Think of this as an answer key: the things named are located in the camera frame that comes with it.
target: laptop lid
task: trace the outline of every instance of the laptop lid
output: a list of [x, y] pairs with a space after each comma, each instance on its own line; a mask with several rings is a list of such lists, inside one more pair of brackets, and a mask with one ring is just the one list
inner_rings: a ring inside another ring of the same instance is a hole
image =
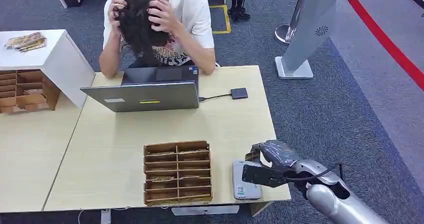
[[199, 108], [194, 81], [85, 87], [81, 91], [116, 113]]

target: hand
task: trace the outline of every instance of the hand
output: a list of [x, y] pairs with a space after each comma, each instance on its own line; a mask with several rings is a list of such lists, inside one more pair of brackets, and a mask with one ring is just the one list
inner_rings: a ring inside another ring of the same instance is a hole
[[127, 5], [125, 0], [112, 0], [109, 5], [109, 10], [107, 11], [107, 16], [109, 17], [110, 25], [112, 26], [112, 32], [118, 35], [121, 35], [119, 30], [120, 22], [117, 20], [118, 12], [117, 9], [122, 9]]
[[147, 12], [150, 14], [148, 20], [152, 23], [159, 24], [158, 26], [152, 24], [151, 28], [157, 32], [166, 32], [172, 35], [176, 35], [177, 32], [183, 30], [183, 24], [177, 20], [173, 14], [171, 3], [167, 0], [152, 0], [150, 2], [151, 7]]

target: metal pole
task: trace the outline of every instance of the metal pole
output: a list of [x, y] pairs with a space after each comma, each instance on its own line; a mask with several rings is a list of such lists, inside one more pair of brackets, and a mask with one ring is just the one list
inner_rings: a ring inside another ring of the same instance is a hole
[[297, 0], [290, 25], [280, 25], [275, 29], [274, 37], [279, 43], [289, 45], [292, 41], [292, 37], [295, 35], [296, 28], [299, 24], [299, 17], [301, 16], [305, 3], [306, 0]]

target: white t-shirt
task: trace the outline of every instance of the white t-shirt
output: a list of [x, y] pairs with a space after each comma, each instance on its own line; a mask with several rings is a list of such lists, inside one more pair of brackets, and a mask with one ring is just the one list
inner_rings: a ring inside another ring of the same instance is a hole
[[[112, 30], [108, 18], [111, 2], [112, 0], [107, 0], [104, 5], [103, 48], [105, 48]], [[214, 48], [208, 0], [169, 0], [169, 2], [172, 5], [174, 16], [193, 39], [205, 49]], [[165, 65], [180, 66], [190, 60], [176, 40], [171, 40], [166, 46], [154, 46], [153, 49], [156, 51], [157, 59]]]

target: white power bank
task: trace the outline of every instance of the white power bank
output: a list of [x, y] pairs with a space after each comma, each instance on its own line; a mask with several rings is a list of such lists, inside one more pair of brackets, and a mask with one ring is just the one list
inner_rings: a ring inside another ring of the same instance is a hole
[[238, 200], [257, 200], [262, 196], [261, 186], [242, 181], [244, 165], [261, 166], [259, 163], [246, 160], [235, 160], [232, 162], [232, 190], [234, 198]]

